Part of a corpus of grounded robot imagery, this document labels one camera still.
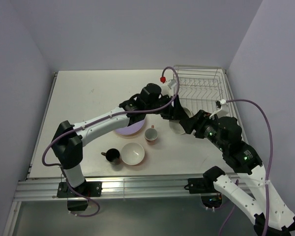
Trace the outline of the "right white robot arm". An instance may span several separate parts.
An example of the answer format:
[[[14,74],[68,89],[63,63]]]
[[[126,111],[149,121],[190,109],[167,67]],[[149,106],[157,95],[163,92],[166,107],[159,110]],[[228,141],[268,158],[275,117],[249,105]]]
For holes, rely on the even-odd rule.
[[[204,189],[218,191],[229,198],[251,221],[257,235],[267,227],[268,236],[289,236],[295,231],[295,214],[284,203],[272,183],[255,149],[242,140],[242,129],[235,117],[215,117],[203,110],[180,122],[187,134],[208,139],[221,152],[223,160],[250,189],[247,194],[231,182],[219,167],[203,174]]]

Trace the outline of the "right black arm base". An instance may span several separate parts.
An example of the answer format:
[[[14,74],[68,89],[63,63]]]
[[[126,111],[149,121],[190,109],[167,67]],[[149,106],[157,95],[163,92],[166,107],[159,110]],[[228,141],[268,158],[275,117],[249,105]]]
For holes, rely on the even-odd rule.
[[[206,178],[189,178],[184,189],[189,194],[199,194],[201,203],[206,210],[220,208],[223,203],[222,194],[213,188],[213,184]]]

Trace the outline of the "pink coffee mug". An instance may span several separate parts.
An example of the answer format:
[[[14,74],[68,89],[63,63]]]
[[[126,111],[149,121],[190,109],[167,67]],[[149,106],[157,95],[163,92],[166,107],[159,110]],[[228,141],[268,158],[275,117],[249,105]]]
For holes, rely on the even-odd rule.
[[[158,132],[155,129],[154,125],[148,128],[144,133],[145,141],[148,145],[153,145],[156,143],[158,138]]]

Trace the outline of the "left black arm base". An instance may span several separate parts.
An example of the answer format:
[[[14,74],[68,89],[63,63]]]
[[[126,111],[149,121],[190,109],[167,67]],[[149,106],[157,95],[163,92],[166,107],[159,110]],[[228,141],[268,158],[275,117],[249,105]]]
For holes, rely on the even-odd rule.
[[[69,188],[67,182],[58,185],[57,198],[67,199],[67,209],[72,213],[85,211],[89,206],[89,200],[85,197],[100,197],[102,182],[86,181],[76,188]]]

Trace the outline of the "beige ceramic bowl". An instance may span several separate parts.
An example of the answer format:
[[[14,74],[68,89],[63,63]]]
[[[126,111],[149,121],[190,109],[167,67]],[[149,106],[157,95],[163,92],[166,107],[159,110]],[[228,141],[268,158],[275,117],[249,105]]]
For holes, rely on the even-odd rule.
[[[188,109],[187,107],[184,107],[183,109],[189,118],[193,116],[193,113],[190,109]],[[169,127],[170,127],[171,131],[177,135],[185,134],[185,131],[184,131],[183,127],[180,125],[178,120],[170,120]]]

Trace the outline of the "dark brown mug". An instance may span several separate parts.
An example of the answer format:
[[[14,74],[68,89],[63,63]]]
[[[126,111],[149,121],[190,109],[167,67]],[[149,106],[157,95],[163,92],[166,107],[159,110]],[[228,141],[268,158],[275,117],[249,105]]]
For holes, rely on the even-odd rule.
[[[120,152],[115,148],[111,148],[106,152],[101,152],[101,155],[103,155],[106,158],[106,160],[112,165],[120,164]]]

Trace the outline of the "orange white bowl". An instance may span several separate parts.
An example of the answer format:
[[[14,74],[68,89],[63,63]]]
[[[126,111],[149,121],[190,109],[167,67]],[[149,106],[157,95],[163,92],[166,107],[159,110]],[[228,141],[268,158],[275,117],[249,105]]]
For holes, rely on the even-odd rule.
[[[140,164],[145,157],[145,150],[139,143],[128,143],[121,149],[121,159],[129,166]]]

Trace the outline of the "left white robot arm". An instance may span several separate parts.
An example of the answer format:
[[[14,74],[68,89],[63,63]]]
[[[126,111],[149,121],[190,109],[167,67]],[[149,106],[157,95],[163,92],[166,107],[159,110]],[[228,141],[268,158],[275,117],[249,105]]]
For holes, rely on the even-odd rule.
[[[188,118],[178,94],[163,95],[160,86],[150,83],[104,115],[76,124],[63,121],[56,130],[51,148],[68,180],[68,191],[74,196],[85,193],[86,180],[80,163],[87,144],[111,131],[134,125],[147,114],[160,115],[165,120]]]

